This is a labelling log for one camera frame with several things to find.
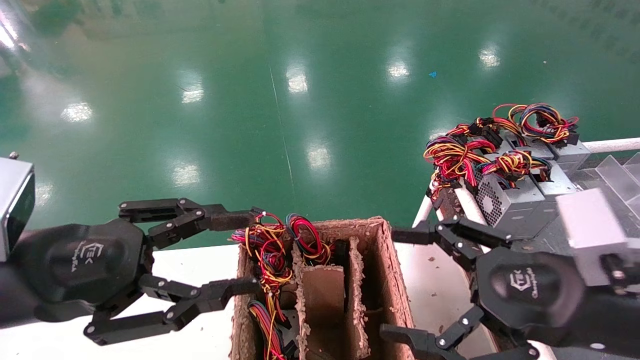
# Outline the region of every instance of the yellow wire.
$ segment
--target yellow wire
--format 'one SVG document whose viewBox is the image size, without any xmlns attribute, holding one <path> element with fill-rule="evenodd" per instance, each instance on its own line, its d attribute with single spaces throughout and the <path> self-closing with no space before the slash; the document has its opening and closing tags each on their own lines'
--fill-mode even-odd
<svg viewBox="0 0 640 360">
<path fill-rule="evenodd" d="M 269 346 L 267 347 L 267 356 L 271 355 L 271 335 L 273 334 L 273 322 L 276 320 L 276 313 L 271 315 L 271 327 L 269 328 Z"/>
</svg>

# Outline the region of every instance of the white table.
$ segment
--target white table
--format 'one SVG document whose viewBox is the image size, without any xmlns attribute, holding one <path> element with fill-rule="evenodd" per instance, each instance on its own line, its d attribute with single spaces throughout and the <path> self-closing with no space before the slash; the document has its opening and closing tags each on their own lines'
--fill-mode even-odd
<svg viewBox="0 0 640 360">
<path fill-rule="evenodd" d="M 462 270 L 436 246 L 396 244 L 416 327 L 437 332 L 470 307 Z M 237 245 L 156 252 L 154 275 L 200 286 L 236 276 Z M 169 303 L 143 297 L 122 316 L 166 310 Z M 0 359 L 126 360 L 227 359 L 231 349 L 233 301 L 226 310 L 200 315 L 185 329 L 99 347 L 83 336 L 90 317 L 65 323 L 34 323 L 0 331 Z M 466 356 L 492 352 L 490 340 L 476 331 L 460 345 Z"/>
</svg>

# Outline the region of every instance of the logo on robot hand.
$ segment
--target logo on robot hand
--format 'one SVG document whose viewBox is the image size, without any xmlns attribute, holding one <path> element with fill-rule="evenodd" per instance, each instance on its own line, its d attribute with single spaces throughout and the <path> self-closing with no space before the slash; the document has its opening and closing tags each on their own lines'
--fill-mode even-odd
<svg viewBox="0 0 640 360">
<path fill-rule="evenodd" d="M 534 299 L 538 298 L 538 282 L 533 269 L 527 268 L 526 272 L 523 272 L 522 270 L 513 270 L 509 274 L 509 278 L 511 279 L 511 286 L 520 291 L 525 291 L 526 289 L 533 287 L 531 297 Z"/>
</svg>

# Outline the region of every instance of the cardboard divider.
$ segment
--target cardboard divider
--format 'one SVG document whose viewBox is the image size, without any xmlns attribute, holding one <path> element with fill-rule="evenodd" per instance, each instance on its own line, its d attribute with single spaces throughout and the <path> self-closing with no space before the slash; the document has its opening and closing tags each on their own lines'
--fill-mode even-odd
<svg viewBox="0 0 640 360">
<path fill-rule="evenodd" d="M 378 335 L 381 323 L 414 326 L 388 222 L 374 217 L 314 225 L 323 241 L 349 241 L 349 261 L 348 268 L 308 266 L 298 248 L 291 248 L 294 279 L 287 287 L 289 293 L 295 287 L 297 298 L 300 360 L 412 360 L 406 345 Z M 246 251 L 240 250 L 238 276 L 253 275 Z M 262 336 L 246 310 L 251 298 L 234 299 L 232 360 L 262 359 Z"/>
</svg>

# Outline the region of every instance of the green epoxy floor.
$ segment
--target green epoxy floor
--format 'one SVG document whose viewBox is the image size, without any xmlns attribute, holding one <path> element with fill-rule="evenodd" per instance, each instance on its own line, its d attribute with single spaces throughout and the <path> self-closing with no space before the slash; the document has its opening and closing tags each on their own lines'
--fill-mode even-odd
<svg viewBox="0 0 640 360">
<path fill-rule="evenodd" d="M 581 118 L 587 141 L 640 136 L 635 1 L 3 0 L 0 10 L 11 69 L 0 154 L 36 165 L 31 228 L 98 224 L 124 200 L 165 197 L 410 225 L 431 173 L 428 138 L 503 102 L 549 102 Z"/>
</svg>

